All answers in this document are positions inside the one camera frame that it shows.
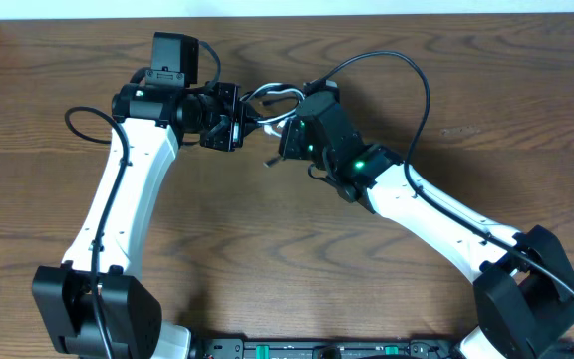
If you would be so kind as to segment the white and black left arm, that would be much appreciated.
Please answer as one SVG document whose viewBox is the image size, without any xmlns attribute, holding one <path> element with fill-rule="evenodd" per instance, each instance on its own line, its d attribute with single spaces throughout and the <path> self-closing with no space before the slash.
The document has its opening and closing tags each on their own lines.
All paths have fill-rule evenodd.
<svg viewBox="0 0 574 359">
<path fill-rule="evenodd" d="M 109 156 L 89 213 L 61 263 L 41 266 L 32 295 L 54 348 L 81 358 L 187 358 L 190 331 L 166 322 L 142 285 L 144 244 L 163 179 L 179 151 L 231 152 L 253 130 L 238 88 L 198 81 L 204 41 L 153 37 L 151 62 L 105 114 Z"/>
</svg>

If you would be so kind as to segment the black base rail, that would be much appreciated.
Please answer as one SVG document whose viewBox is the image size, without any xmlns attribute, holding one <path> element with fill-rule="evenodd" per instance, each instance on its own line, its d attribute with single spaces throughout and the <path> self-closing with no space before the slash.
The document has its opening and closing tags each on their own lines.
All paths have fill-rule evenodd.
<svg viewBox="0 0 574 359">
<path fill-rule="evenodd" d="M 444 340 L 402 341 L 253 341 L 241 338 L 198 339 L 189 359 L 359 359 L 456 358 Z"/>
</svg>

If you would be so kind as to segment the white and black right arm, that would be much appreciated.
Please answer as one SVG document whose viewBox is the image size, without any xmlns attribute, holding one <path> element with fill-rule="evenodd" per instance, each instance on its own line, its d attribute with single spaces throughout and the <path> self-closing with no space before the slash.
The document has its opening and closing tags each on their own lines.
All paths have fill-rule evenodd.
<svg viewBox="0 0 574 359">
<path fill-rule="evenodd" d="M 311 161 L 340 198 L 406 228 L 472 284 L 478 324 L 456 344 L 460 357 L 574 356 L 561 342 L 574 325 L 574 270 L 551 231 L 536 225 L 521 232 L 491 220 L 397 153 L 365 144 L 330 91 L 299 102 L 279 153 Z"/>
</svg>

